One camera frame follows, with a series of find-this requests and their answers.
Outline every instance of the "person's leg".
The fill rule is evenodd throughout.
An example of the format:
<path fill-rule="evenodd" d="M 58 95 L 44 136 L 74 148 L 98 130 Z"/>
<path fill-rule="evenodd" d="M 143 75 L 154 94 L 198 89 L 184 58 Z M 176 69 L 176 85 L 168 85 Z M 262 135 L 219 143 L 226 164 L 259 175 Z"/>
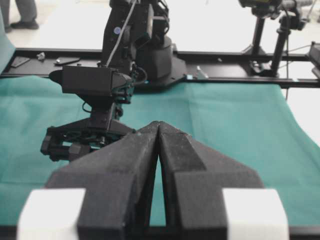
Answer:
<path fill-rule="evenodd" d="M 10 10 L 10 0 L 0 0 L 0 6 L 1 6 L 1 13 L 3 18 L 3 24 L 5 32 L 11 30 L 10 24 L 9 24 L 9 10 Z"/>
<path fill-rule="evenodd" d="M 21 20 L 12 23 L 14 29 L 38 29 L 39 25 L 36 22 L 37 7 L 35 0 L 15 0 L 21 15 Z"/>

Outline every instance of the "white cable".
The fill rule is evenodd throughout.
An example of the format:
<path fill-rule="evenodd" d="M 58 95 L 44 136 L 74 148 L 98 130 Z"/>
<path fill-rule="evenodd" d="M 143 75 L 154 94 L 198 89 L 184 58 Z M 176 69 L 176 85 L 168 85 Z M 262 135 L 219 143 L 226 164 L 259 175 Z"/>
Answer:
<path fill-rule="evenodd" d="M 131 15 L 132 15 L 132 13 L 133 13 L 133 11 L 134 11 L 134 9 L 135 9 L 136 3 L 137 3 L 137 0 L 133 0 L 133 3 L 132 3 L 132 6 L 131 6 L 131 9 L 130 9 L 130 12 L 129 12 L 129 14 L 128 14 L 128 17 L 126 18 L 126 20 L 125 20 L 125 22 L 124 22 L 124 24 L 123 24 L 123 27 L 122 27 L 121 32 L 120 32 L 120 34 L 119 34 L 119 37 L 118 37 L 118 39 L 117 39 L 117 41 L 116 41 L 116 44 L 115 44 L 115 46 L 114 46 L 114 48 L 113 48 L 113 50 L 112 50 L 112 52 L 111 52 L 111 54 L 110 54 L 110 56 L 109 56 L 108 61 L 106 62 L 106 65 L 105 65 L 106 68 L 109 67 L 110 62 L 111 62 L 112 58 L 114 57 L 114 54 L 115 54 L 117 48 L 119 47 L 119 44 L 120 44 L 122 35 L 123 35 L 124 32 L 125 32 L 125 29 L 126 29 L 126 27 L 127 27 L 127 25 L 128 25 L 128 22 L 129 22 L 129 19 L 131 18 Z"/>

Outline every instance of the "white floor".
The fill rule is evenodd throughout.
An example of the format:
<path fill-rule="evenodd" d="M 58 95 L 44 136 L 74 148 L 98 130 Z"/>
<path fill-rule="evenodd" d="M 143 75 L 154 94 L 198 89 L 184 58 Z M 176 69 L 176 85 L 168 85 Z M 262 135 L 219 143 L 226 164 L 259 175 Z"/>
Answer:
<path fill-rule="evenodd" d="M 169 36 L 180 51 L 239 52 L 252 41 L 256 19 L 238 0 L 166 0 L 170 8 Z M 17 48 L 101 49 L 110 7 L 107 0 L 36 0 L 39 30 L 14 30 L 8 34 Z M 320 1 L 303 31 L 292 31 L 290 49 L 320 43 Z M 20 19 L 11 1 L 10 20 Z M 271 53 L 277 40 L 278 20 L 267 20 L 263 49 Z M 308 48 L 295 53 L 307 53 Z M 311 63 L 289 66 L 292 78 L 315 78 Z M 286 68 L 280 70 L 286 76 Z M 320 89 L 290 89 L 288 103 L 302 129 L 320 145 Z"/>

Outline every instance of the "trousers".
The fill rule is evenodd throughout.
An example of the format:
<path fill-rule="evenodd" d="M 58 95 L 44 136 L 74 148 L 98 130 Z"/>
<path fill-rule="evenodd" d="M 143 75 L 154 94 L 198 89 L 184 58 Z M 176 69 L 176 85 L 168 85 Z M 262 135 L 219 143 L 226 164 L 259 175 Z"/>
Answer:
<path fill-rule="evenodd" d="M 15 0 L 22 22 L 30 22 L 37 17 L 35 0 Z M 0 7 L 5 27 L 9 27 L 10 0 L 0 0 Z"/>

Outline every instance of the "black foam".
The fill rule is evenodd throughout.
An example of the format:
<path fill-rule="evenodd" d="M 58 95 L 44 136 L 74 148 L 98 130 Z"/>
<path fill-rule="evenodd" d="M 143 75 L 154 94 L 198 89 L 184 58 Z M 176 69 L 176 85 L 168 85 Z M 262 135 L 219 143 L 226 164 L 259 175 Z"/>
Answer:
<path fill-rule="evenodd" d="M 183 239 L 226 239 L 222 188 L 263 188 L 258 174 L 166 123 L 159 138 L 167 223 Z"/>
<path fill-rule="evenodd" d="M 146 181 L 156 170 L 158 126 L 153 122 L 51 175 L 47 188 L 86 188 L 78 228 L 104 229 L 106 239 L 123 240 L 126 225 L 139 214 L 136 205 L 142 201 L 144 208 L 150 208 L 153 182 Z"/>

